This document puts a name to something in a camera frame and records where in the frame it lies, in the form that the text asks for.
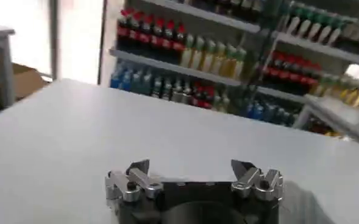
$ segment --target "white bottle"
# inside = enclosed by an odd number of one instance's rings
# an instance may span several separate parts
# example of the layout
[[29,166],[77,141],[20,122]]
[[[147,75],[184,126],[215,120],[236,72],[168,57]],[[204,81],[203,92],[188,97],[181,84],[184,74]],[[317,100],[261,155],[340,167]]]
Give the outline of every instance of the white bottle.
[[297,36],[299,38],[302,38],[306,33],[308,28],[311,26],[311,21],[313,20],[313,12],[315,11],[314,7],[308,7],[308,8],[304,8],[304,17],[306,18],[306,20],[304,20],[304,22],[301,23],[301,26],[299,28],[299,31],[297,33]]
[[341,20],[336,22],[335,29],[332,31],[330,38],[328,39],[327,45],[332,45],[336,41],[336,39],[341,35],[342,28],[344,26],[344,20],[345,18],[342,18]]
[[313,37],[316,36],[316,34],[319,32],[323,22],[324,22],[324,14],[326,14],[326,11],[321,9],[316,14],[315,23],[312,25],[311,30],[309,31],[307,39],[310,41],[313,41]]
[[332,24],[335,18],[336,18],[336,14],[330,15],[330,21],[328,22],[327,26],[321,30],[319,39],[317,40],[318,43],[323,43],[325,38],[327,38],[327,36],[330,34],[330,32],[332,31]]
[[247,52],[241,47],[239,47],[236,54],[236,65],[233,69],[233,78],[239,80],[241,71],[243,70],[244,59],[246,58]]
[[196,48],[193,53],[193,61],[191,62],[190,68],[198,69],[202,59],[202,48],[204,47],[204,43],[205,41],[202,37],[197,37]]
[[302,14],[302,8],[304,7],[303,4],[297,3],[294,5],[294,8],[292,9],[295,16],[291,19],[290,24],[288,24],[288,28],[286,30],[287,34],[292,35],[293,31],[297,29],[297,26],[300,24],[300,16]]

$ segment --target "red bottle cap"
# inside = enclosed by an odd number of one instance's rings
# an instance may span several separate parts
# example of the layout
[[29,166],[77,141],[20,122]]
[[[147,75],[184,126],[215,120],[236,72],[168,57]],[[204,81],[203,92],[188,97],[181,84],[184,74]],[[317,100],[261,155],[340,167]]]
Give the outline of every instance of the red bottle cap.
[[185,26],[182,23],[179,24],[177,32],[185,33]]
[[173,30],[174,26],[175,26],[174,21],[171,19],[170,21],[168,21],[166,29]]
[[135,10],[133,8],[128,8],[128,9],[125,10],[125,12],[126,12],[126,15],[130,15],[133,12],[135,12]]
[[145,17],[145,19],[144,19],[144,22],[145,22],[145,23],[149,23],[149,24],[151,24],[153,21],[154,21],[154,16],[153,16],[153,14],[151,14],[151,15]]
[[165,23],[165,20],[164,20],[162,17],[160,17],[160,18],[156,21],[156,26],[163,27],[164,23]]
[[121,15],[122,15],[122,16],[126,16],[126,15],[127,15],[127,12],[122,9],[122,10],[121,10]]

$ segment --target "shelf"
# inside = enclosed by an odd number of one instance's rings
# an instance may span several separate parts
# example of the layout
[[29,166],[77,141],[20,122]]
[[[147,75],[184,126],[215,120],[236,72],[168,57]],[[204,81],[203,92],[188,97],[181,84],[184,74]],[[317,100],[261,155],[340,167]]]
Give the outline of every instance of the shelf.
[[285,93],[276,89],[269,89],[269,88],[265,88],[262,86],[258,87],[258,92],[259,93],[263,93],[263,94],[267,94],[267,95],[271,95],[274,97],[278,97],[281,99],[285,99],[285,100],[290,100],[290,101],[294,101],[297,103],[305,103],[305,98],[302,96],[298,96],[298,95],[294,95],[294,94],[290,94],[290,93]]
[[286,33],[279,33],[279,40],[284,43],[289,43],[295,46],[300,46],[306,49],[310,49],[315,52],[319,52],[325,55],[329,55],[335,58],[339,58],[345,61],[351,61],[353,63],[359,64],[359,55],[353,54],[347,51],[343,51],[341,49],[337,49],[334,47],[328,47],[325,45],[321,45],[319,43],[314,43],[312,41],[304,40],[301,38],[297,38]]
[[200,79],[206,79],[206,80],[216,82],[216,83],[223,83],[223,84],[226,84],[229,86],[240,85],[239,81],[236,81],[233,79],[224,78],[224,77],[221,77],[218,75],[213,75],[210,73],[206,73],[206,72],[202,72],[202,71],[198,71],[198,70],[194,70],[194,69],[190,69],[190,68],[184,68],[179,65],[174,65],[174,64],[167,63],[167,62],[158,61],[155,59],[146,58],[146,57],[135,55],[135,54],[130,54],[130,53],[127,53],[124,51],[116,50],[116,49],[110,49],[110,54],[113,56],[116,56],[118,58],[122,58],[122,59],[129,60],[129,61],[134,61],[135,63],[141,63],[141,64],[152,66],[155,68],[178,72],[181,74],[197,77]]
[[331,97],[306,95],[306,109],[335,131],[359,141],[359,109]]
[[[160,5],[162,7],[172,9],[178,12],[186,13],[189,15],[193,15],[199,18],[207,19],[210,21],[214,21],[216,23],[224,24],[226,26],[234,27],[240,30],[244,30],[250,33],[257,33],[260,30],[260,27],[255,24],[246,23],[244,21],[237,20],[235,18],[230,18],[228,16],[219,15],[217,13],[209,12],[202,9],[197,9],[192,7],[191,5],[182,4],[170,0],[143,0],[144,2],[148,2],[155,5]],[[318,43],[314,43],[308,40],[304,40],[301,38],[297,38],[285,33],[279,33],[279,40],[292,44],[295,46],[300,46],[314,52],[319,52],[321,54],[329,55],[331,57],[339,58],[345,61],[349,61],[352,63],[359,64],[359,55],[353,54],[350,52],[346,52],[334,47],[328,47],[325,45],[321,45]]]
[[178,12],[186,13],[206,20],[214,21],[216,23],[224,24],[240,30],[245,30],[250,33],[256,33],[260,30],[258,25],[246,23],[244,21],[230,18],[228,16],[219,15],[214,12],[197,9],[195,7],[192,7],[191,5],[182,4],[175,1],[170,1],[170,0],[143,0],[143,1],[155,5],[160,5],[167,9],[172,9]]

